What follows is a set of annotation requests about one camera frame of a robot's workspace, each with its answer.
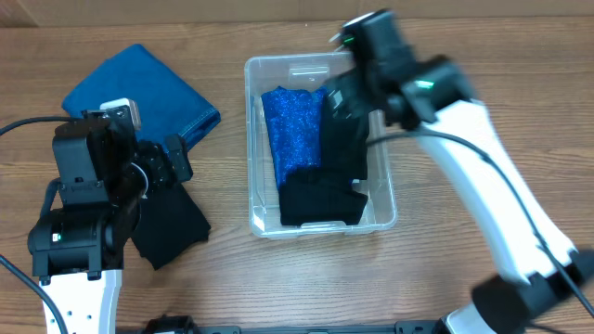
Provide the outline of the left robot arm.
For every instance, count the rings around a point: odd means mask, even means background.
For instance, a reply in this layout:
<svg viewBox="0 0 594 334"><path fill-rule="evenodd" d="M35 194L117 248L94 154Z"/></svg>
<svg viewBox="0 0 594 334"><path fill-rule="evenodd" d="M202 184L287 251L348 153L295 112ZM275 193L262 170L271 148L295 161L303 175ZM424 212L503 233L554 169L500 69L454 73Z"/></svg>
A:
<svg viewBox="0 0 594 334"><path fill-rule="evenodd" d="M138 142L125 109L95 110L55 130L52 149L62 206L46 203L28 237L50 333L113 333L123 280L123 248L141 200L192 171L184 139Z"/></svg>

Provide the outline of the sparkly blue sequin cloth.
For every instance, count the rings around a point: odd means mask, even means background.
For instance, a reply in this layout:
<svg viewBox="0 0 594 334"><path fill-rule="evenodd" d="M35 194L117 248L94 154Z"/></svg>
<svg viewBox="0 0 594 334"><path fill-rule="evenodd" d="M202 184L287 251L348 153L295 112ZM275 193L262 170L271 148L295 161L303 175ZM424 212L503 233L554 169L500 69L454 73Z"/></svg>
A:
<svg viewBox="0 0 594 334"><path fill-rule="evenodd" d="M321 162L321 109L327 89L310 92L282 86L262 94L277 188L290 173Z"/></svg>

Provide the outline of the clear plastic storage container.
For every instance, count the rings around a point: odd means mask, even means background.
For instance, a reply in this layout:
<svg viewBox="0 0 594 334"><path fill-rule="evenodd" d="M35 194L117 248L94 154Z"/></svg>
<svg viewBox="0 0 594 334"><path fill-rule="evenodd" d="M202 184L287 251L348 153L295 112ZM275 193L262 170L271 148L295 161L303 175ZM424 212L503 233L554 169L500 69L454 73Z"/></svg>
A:
<svg viewBox="0 0 594 334"><path fill-rule="evenodd" d="M384 143L368 150L368 178L354 184L356 191L368 196L357 225L333 221L296 227L284 226L280 222L274 163L261 95L279 86L314 91L327 79L351 68L353 62L346 52L258 56L245 63L249 222L255 236L287 239L333 233L364 235L395 225L398 210L388 149Z"/></svg>

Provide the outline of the blue denim cloth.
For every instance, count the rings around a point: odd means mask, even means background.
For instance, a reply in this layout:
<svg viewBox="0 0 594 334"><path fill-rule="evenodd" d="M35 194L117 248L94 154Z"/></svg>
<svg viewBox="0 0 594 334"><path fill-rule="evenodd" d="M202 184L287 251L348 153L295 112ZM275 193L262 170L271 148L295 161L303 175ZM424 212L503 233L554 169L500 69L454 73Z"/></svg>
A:
<svg viewBox="0 0 594 334"><path fill-rule="evenodd" d="M163 145L180 135L192 149L221 121L219 111L143 45L131 45L105 60L62 101L72 117L86 109L128 98L139 109L139 140Z"/></svg>

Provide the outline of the black cloth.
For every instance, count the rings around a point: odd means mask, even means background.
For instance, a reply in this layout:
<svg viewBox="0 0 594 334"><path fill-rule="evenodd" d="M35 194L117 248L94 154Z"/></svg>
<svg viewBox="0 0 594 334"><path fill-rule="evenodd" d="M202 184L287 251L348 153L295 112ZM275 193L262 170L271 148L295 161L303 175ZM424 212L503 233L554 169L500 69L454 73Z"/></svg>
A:
<svg viewBox="0 0 594 334"><path fill-rule="evenodd" d="M149 194L140 202L140 222L132 240L155 271L197 242L207 241L211 226L179 183Z"/></svg>
<svg viewBox="0 0 594 334"><path fill-rule="evenodd" d="M368 178L366 113L335 107L324 97L317 113L312 162L286 173L278 187L280 222L285 226L339 221L359 223L368 197L354 190Z"/></svg>

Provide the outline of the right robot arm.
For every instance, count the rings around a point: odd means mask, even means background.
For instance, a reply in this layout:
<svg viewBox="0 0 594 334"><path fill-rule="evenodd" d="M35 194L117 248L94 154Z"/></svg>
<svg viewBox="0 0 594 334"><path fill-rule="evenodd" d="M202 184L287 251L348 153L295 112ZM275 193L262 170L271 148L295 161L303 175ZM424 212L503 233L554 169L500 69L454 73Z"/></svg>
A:
<svg viewBox="0 0 594 334"><path fill-rule="evenodd" d="M486 105L448 57L425 61L382 9L343 24L336 36L353 68L329 80L340 120L380 110L442 169L490 248L496 274L471 302L425 327L430 333L523 333L558 304L585 299L593 253L550 220L501 144Z"/></svg>

